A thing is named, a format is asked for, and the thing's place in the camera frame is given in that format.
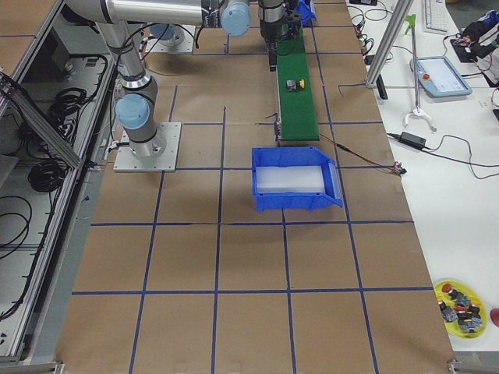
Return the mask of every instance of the green clip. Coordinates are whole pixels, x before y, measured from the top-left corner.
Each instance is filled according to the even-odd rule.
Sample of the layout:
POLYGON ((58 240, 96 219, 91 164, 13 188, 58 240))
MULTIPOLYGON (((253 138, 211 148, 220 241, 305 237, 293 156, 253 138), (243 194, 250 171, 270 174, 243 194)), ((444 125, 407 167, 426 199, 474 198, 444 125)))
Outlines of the green clip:
POLYGON ((406 16, 405 20, 407 22, 409 22, 409 25, 407 26, 407 29, 405 29, 405 34, 404 34, 404 35, 407 35, 407 33, 409 32, 409 30, 411 30, 414 27, 416 27, 416 14, 411 14, 409 16, 406 16))

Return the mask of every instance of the yellow object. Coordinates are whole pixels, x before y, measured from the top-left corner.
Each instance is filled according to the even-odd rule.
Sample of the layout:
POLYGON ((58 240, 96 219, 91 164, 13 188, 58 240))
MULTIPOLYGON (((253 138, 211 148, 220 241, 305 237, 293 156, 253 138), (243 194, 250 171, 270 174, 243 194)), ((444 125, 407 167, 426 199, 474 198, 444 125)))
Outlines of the yellow object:
POLYGON ((439 284, 437 284, 434 288, 435 290, 435 295, 437 296, 437 300, 440 299, 445 304, 451 308, 455 307, 455 303, 453 300, 451 300, 451 297, 448 295, 447 292, 442 291, 442 287, 450 283, 452 287, 465 294, 468 296, 469 300, 474 304, 478 305, 480 307, 480 317, 482 317, 483 325, 479 328, 476 329, 475 333, 462 333, 461 330, 459 329, 458 321, 454 322, 446 322, 445 323, 445 328, 447 329, 447 332, 454 335, 455 337, 462 337, 464 339, 473 339, 475 337, 479 337, 483 331, 487 328, 487 320, 488 320, 488 314, 485 309, 485 306, 483 306, 482 299, 469 287, 464 285, 461 282, 457 282, 456 280, 444 280, 441 281, 439 284))

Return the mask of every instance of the gray floor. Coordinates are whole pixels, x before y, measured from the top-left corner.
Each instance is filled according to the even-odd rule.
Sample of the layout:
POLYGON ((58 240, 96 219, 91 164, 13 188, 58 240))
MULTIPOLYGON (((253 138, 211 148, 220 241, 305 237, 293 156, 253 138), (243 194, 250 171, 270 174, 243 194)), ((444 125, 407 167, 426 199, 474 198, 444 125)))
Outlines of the gray floor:
POLYGON ((447 4, 447 9, 458 28, 463 29, 488 10, 499 9, 499 4, 497 0, 458 0, 447 4))

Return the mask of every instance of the white keyboard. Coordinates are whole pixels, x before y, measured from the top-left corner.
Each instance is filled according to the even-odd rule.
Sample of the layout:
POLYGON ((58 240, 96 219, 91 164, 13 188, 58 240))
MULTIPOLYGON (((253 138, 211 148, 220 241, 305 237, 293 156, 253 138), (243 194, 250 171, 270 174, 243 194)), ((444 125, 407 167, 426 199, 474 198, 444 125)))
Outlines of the white keyboard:
POLYGON ((429 33, 446 34, 449 29, 445 0, 424 1, 424 28, 429 33))

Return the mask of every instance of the blue bin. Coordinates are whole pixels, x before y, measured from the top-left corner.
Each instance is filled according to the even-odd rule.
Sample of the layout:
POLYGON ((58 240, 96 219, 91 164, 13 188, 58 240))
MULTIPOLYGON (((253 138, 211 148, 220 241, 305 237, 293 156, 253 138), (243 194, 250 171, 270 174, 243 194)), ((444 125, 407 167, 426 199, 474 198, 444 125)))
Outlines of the blue bin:
POLYGON ((253 196, 257 210, 327 208, 331 205, 343 207, 342 191, 338 182, 336 163, 315 146, 253 148, 253 196), (323 191, 316 192, 263 192, 259 188, 257 168, 288 168, 298 166, 320 167, 324 181, 323 191))

